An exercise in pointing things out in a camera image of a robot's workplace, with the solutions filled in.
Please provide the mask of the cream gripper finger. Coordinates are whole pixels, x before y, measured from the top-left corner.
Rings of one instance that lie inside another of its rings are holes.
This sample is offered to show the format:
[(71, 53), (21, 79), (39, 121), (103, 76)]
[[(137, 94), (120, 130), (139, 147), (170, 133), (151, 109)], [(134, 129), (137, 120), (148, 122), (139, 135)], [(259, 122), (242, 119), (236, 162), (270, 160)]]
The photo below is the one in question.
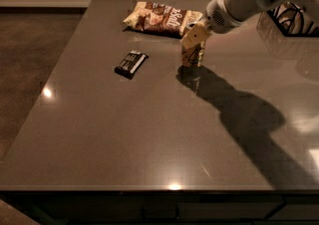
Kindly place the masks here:
[(190, 49), (201, 42), (205, 42), (209, 37), (210, 34), (202, 23), (190, 24), (181, 39), (181, 45), (185, 49)]

